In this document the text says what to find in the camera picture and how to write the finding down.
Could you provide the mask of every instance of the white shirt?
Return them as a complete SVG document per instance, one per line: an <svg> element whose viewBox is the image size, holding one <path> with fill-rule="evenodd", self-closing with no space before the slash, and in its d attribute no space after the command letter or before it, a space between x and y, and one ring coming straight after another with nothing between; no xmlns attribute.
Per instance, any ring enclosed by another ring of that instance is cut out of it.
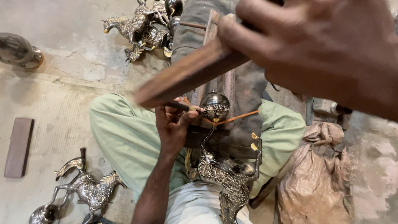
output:
<svg viewBox="0 0 398 224"><path fill-rule="evenodd" d="M220 215L221 188L198 181L185 184L169 194L166 224L222 224ZM249 210L242 208L236 219L239 224L252 224Z"/></svg>

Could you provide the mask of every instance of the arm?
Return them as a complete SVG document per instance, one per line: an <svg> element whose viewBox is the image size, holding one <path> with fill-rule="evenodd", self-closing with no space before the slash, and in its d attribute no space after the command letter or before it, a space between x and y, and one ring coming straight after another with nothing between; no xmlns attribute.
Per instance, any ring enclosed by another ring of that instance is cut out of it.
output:
<svg viewBox="0 0 398 224"><path fill-rule="evenodd" d="M164 223L175 156L160 154L134 210L132 224Z"/></svg>
<svg viewBox="0 0 398 224"><path fill-rule="evenodd" d="M398 121L398 37L383 0L240 0L219 36L268 81Z"/></svg>
<svg viewBox="0 0 398 224"><path fill-rule="evenodd" d="M179 116L181 113L175 108L155 108L160 155L137 202L132 224L159 224L165 221L174 161L184 146L189 124L199 115L197 111Z"/></svg>

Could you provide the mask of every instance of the engraved metal ball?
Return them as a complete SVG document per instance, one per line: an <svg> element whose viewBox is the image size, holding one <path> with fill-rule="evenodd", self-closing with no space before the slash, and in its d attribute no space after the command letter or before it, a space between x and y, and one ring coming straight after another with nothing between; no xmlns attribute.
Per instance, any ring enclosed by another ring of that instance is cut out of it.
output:
<svg viewBox="0 0 398 224"><path fill-rule="evenodd" d="M170 21L167 23L167 28L170 30L170 34L174 36L176 28L179 24L180 16L173 16Z"/></svg>
<svg viewBox="0 0 398 224"><path fill-rule="evenodd" d="M59 207L47 204L37 208L30 216L29 224L52 224L59 218Z"/></svg>
<svg viewBox="0 0 398 224"><path fill-rule="evenodd" d="M180 16L184 8L182 0L166 0L164 6L168 17Z"/></svg>
<svg viewBox="0 0 398 224"><path fill-rule="evenodd" d="M226 118L229 113L229 100L228 98L218 92L210 92L200 102L205 112L204 117L217 123Z"/></svg>

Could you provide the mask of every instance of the horse head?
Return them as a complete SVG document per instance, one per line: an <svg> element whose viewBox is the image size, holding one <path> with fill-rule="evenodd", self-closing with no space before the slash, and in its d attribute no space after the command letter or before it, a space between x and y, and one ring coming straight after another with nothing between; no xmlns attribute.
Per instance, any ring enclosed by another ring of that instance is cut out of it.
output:
<svg viewBox="0 0 398 224"><path fill-rule="evenodd" d="M104 176L99 182L100 185L105 187L113 187L116 184L121 184L124 188L127 188L126 184L123 183L116 171Z"/></svg>
<svg viewBox="0 0 398 224"><path fill-rule="evenodd" d="M119 32L121 32L121 26L124 26L126 22L129 21L126 17L110 17L107 18L107 20L101 20L104 22L103 24L103 32L104 33L109 33L109 30L112 28L117 28Z"/></svg>

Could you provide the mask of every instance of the horse tail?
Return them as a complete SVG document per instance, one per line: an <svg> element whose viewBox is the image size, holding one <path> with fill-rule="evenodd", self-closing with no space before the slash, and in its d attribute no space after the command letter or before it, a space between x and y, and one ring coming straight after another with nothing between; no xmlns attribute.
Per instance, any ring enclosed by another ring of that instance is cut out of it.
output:
<svg viewBox="0 0 398 224"><path fill-rule="evenodd" d="M79 173L84 172L86 170L86 160L81 157L77 157L67 162L59 171L54 171L54 173L57 174L55 181L58 181L60 177L63 177L65 173L73 167L76 167L79 170Z"/></svg>

